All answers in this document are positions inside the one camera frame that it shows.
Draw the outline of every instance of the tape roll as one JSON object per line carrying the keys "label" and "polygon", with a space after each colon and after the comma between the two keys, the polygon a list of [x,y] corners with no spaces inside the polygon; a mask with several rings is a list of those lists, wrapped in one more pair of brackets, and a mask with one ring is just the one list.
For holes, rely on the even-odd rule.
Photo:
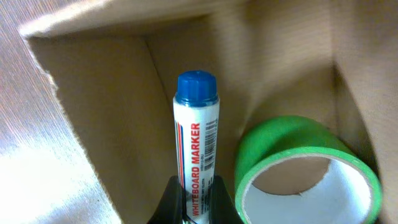
{"label": "tape roll", "polygon": [[[330,160],[323,178],[309,189],[278,195],[253,185],[257,177],[274,167],[308,158]],[[373,223],[381,200],[375,173],[314,120],[274,118],[250,130],[240,142],[235,206],[245,223]]]}

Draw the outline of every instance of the whiteboard marker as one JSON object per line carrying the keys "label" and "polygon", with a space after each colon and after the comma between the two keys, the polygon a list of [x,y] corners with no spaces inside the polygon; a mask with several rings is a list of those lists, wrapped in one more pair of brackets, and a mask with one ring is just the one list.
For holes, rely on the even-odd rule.
{"label": "whiteboard marker", "polygon": [[216,78],[199,70],[181,74],[173,105],[183,218],[207,224],[220,110]]}

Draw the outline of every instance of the marker label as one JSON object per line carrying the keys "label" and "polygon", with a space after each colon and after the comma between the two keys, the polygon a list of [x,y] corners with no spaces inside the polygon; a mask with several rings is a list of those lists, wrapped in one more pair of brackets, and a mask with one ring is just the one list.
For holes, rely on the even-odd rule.
{"label": "marker label", "polygon": [[192,223],[210,222],[220,102],[188,107],[174,99],[178,176],[183,189],[183,214]]}

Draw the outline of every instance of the wooden surface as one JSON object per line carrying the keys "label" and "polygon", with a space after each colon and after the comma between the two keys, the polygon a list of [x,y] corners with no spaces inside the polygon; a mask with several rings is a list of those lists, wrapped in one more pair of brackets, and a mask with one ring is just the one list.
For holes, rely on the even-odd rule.
{"label": "wooden surface", "polygon": [[75,1],[0,2],[0,223],[120,222],[18,33]]}

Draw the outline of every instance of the cardboard box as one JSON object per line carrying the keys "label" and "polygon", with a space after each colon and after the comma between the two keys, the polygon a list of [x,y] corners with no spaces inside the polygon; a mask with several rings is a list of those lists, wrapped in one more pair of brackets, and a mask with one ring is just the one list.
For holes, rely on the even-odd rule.
{"label": "cardboard box", "polygon": [[232,196],[242,134],[297,114],[378,170],[387,223],[398,219],[393,9],[393,1],[98,0],[21,34],[126,223],[146,222],[177,173],[172,98],[178,75],[196,69],[218,79],[216,173]]}

